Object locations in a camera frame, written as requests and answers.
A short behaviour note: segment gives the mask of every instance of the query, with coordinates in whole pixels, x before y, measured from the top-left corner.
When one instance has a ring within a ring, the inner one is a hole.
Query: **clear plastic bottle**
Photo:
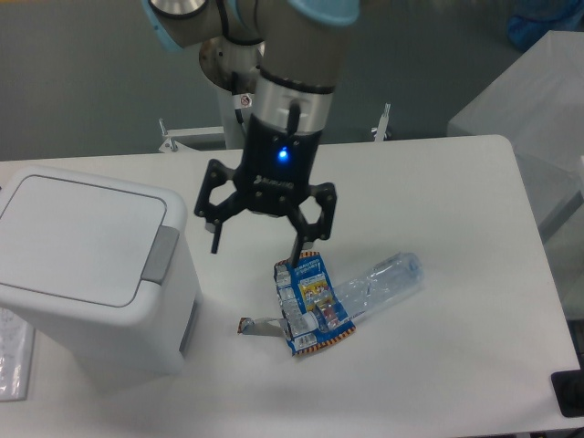
[[[407,297],[422,279],[420,259],[412,253],[399,253],[334,289],[348,319],[354,319],[380,304]]]

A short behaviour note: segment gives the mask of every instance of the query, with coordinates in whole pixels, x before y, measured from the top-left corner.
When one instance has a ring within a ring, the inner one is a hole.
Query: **white table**
[[[240,151],[45,160],[173,189],[194,205],[209,158]],[[0,184],[28,162],[0,163]],[[29,398],[0,405],[2,436],[455,437],[584,425],[561,416],[549,379],[578,367],[509,143],[475,137],[329,145],[312,181],[339,203],[324,256],[334,284],[398,251],[425,289],[302,359],[284,340],[236,335],[277,316],[273,264],[287,219],[226,223],[218,255],[191,216],[204,303],[179,376],[75,359],[39,335]]]

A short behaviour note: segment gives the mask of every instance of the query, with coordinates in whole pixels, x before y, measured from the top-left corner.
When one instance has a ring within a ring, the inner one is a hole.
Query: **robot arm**
[[[310,185],[309,177],[359,0],[231,0],[230,7],[221,0],[150,0],[149,6],[181,47],[220,35],[241,46],[265,40],[241,163],[233,170],[209,161],[194,213],[214,233],[213,252],[223,223],[244,209],[286,216],[297,231],[289,259],[296,266],[303,246],[330,237],[335,187]],[[235,192],[212,204],[212,190],[230,180]],[[322,208],[314,224],[299,209],[309,196]]]

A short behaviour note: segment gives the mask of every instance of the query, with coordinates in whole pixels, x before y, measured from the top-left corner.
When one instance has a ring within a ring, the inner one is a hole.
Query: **black cable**
[[[239,76],[237,73],[232,72],[231,74],[231,95],[237,95],[237,80]],[[235,109],[235,118],[237,119],[237,123],[239,123],[239,127],[241,128],[241,132],[244,134],[244,137],[247,135],[247,128],[245,126],[244,116],[239,108]]]

